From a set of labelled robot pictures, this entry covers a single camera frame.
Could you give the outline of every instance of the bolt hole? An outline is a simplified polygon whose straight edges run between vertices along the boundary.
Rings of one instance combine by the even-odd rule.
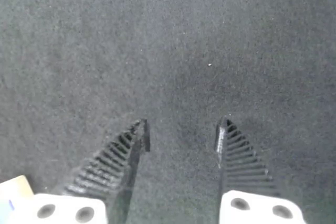
[[[92,207],[83,207],[77,211],[76,220],[79,223],[86,223],[92,220],[94,215],[95,213]]]
[[[231,201],[231,206],[239,210],[249,210],[250,209],[250,206],[248,205],[247,201],[241,198],[233,199]]]
[[[284,206],[275,206],[273,207],[273,214],[285,218],[285,219],[292,219],[293,218],[293,214],[292,212]]]
[[[45,219],[53,215],[55,211],[55,205],[54,204],[48,204],[39,209],[37,212],[37,217],[40,219]]]

